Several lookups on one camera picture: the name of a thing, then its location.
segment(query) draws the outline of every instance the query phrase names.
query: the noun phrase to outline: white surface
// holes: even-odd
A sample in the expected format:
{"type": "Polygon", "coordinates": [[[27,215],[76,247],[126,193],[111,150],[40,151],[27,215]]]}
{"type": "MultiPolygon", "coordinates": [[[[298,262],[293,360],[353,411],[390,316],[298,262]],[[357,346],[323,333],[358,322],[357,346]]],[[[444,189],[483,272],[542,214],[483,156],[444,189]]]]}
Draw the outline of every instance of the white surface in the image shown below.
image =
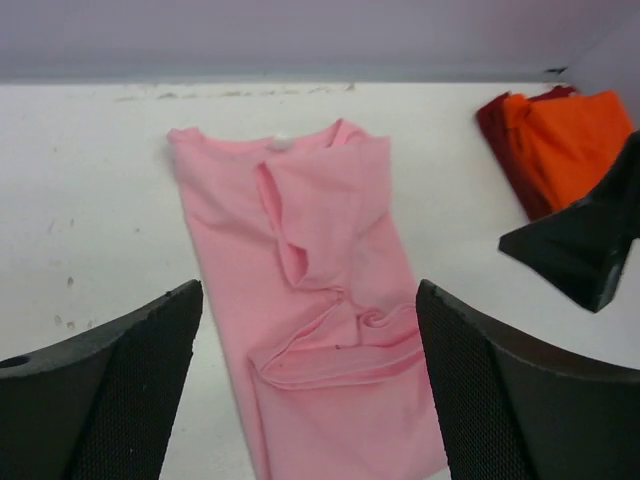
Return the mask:
{"type": "MultiPolygon", "coordinates": [[[[1,87],[0,357],[77,334],[199,277],[168,161],[170,128],[250,139],[309,133],[344,116],[393,138],[394,214],[418,277],[551,343],[640,368],[637,256],[617,299],[594,316],[497,252],[498,237],[525,218],[472,115],[509,88],[543,90],[1,87]]],[[[162,478],[253,478],[208,309],[162,478]]]]}
{"type": "Polygon", "coordinates": [[[571,64],[565,78],[587,93],[614,89],[640,127],[640,9],[571,64]]]}
{"type": "Polygon", "coordinates": [[[0,78],[530,77],[568,65],[633,10],[637,0],[13,0],[0,78]]]}

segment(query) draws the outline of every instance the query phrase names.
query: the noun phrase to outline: white tag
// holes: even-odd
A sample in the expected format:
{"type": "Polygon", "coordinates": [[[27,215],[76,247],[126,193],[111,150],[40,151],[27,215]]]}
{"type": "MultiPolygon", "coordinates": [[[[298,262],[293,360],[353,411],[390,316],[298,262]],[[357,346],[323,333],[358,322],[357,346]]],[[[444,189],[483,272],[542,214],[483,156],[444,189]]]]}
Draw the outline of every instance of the white tag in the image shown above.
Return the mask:
{"type": "Polygon", "coordinates": [[[294,144],[294,139],[291,138],[289,135],[285,135],[284,133],[278,133],[271,140],[271,145],[269,145],[269,148],[271,148],[271,150],[276,150],[278,152],[284,152],[285,150],[289,150],[291,147],[293,147],[293,144],[294,144]]]}

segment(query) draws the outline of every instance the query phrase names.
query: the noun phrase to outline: pink t-shirt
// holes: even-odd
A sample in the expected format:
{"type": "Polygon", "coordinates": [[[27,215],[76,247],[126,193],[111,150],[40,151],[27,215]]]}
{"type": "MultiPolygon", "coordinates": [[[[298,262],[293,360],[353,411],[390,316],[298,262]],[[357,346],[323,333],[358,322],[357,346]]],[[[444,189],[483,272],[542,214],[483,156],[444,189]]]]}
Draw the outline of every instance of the pink t-shirt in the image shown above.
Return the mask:
{"type": "Polygon", "coordinates": [[[389,139],[344,120],[280,150],[168,138],[257,477],[442,469],[389,139]]]}

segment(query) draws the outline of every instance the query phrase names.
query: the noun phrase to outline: white table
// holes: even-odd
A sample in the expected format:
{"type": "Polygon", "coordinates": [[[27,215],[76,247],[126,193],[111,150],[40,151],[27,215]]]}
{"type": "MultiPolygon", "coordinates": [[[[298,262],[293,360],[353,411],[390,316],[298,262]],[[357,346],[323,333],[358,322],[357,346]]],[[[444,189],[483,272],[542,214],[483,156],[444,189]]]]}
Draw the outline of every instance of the white table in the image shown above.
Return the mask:
{"type": "MultiPolygon", "coordinates": [[[[58,342],[200,277],[171,176],[170,128],[250,139],[346,117],[393,138],[393,209],[417,277],[550,343],[640,368],[637,256],[614,303],[592,315],[497,251],[498,237],[525,217],[472,116],[506,90],[544,88],[0,87],[0,357],[58,342]]],[[[162,478],[253,478],[208,309],[162,478]]]]}

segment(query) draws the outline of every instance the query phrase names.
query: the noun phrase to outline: dark red cloth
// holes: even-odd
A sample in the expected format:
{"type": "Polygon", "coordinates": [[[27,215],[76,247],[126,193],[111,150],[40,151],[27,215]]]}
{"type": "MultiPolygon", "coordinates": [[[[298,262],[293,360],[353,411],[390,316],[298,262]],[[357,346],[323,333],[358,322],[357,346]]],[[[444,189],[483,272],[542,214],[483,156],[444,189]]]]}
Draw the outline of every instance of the dark red cloth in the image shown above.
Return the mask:
{"type": "MultiPolygon", "coordinates": [[[[573,87],[554,87],[551,91],[532,97],[533,101],[549,100],[552,98],[568,97],[578,91],[573,87]]],[[[520,204],[524,208],[529,220],[537,220],[549,215],[552,210],[545,198],[534,188],[529,178],[515,161],[509,136],[507,135],[507,125],[502,112],[502,104],[509,96],[509,93],[494,98],[484,107],[476,112],[476,120],[482,135],[493,150],[493,154],[500,163],[511,188],[516,193],[520,204]]]]}

